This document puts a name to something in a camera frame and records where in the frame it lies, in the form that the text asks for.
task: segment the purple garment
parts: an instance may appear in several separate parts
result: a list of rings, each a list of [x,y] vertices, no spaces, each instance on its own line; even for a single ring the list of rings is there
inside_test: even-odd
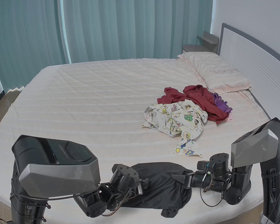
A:
[[[217,93],[212,93],[215,101],[215,105],[220,109],[223,110],[226,113],[230,113],[232,111],[232,108],[228,107],[227,101],[222,100],[221,96],[219,96]]]

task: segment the white headboard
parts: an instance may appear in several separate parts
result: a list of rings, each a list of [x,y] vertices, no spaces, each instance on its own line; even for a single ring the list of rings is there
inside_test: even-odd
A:
[[[218,55],[250,80],[251,93],[267,115],[280,119],[280,54],[223,23]]]

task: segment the pile of clothes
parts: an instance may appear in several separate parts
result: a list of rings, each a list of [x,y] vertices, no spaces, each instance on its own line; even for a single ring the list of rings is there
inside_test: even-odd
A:
[[[177,89],[164,89],[165,95],[157,99],[144,112],[142,127],[157,129],[170,137],[180,135],[181,141],[174,152],[177,155],[202,157],[193,139],[203,130],[207,120],[219,124],[232,119],[232,108],[217,93],[211,93],[202,85],[189,85],[180,93]]]

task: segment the floor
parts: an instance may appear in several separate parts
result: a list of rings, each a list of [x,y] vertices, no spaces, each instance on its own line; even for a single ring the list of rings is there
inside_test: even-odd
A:
[[[20,91],[10,91],[0,100],[0,121],[8,111],[11,104],[18,97]],[[263,205],[259,205],[254,209],[244,213],[234,219],[220,222],[218,224],[250,224],[250,223],[259,223],[259,215],[263,209]],[[3,218],[6,221],[11,220],[11,211],[10,207],[0,202],[0,218]]]

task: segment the mattress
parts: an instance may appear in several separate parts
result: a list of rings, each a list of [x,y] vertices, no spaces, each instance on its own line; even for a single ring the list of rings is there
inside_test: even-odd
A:
[[[231,152],[231,143],[268,121],[247,90],[225,93],[233,108],[231,122],[207,121],[195,139],[203,158],[178,156],[173,150],[180,137],[142,128],[144,110],[164,95],[165,87],[201,84],[191,67],[180,59],[128,59],[84,62],[47,67],[23,89],[0,123],[0,201],[10,206],[11,147],[21,134],[70,140],[86,145],[98,158],[101,181],[108,182],[115,163],[174,162],[195,170],[199,160]],[[238,205],[222,201],[207,207],[199,189],[175,218],[161,210],[120,208],[111,217],[87,217],[73,199],[49,201],[47,223],[217,223],[233,218],[263,201],[259,164],[251,174],[252,187]],[[220,194],[203,193],[214,205]]]

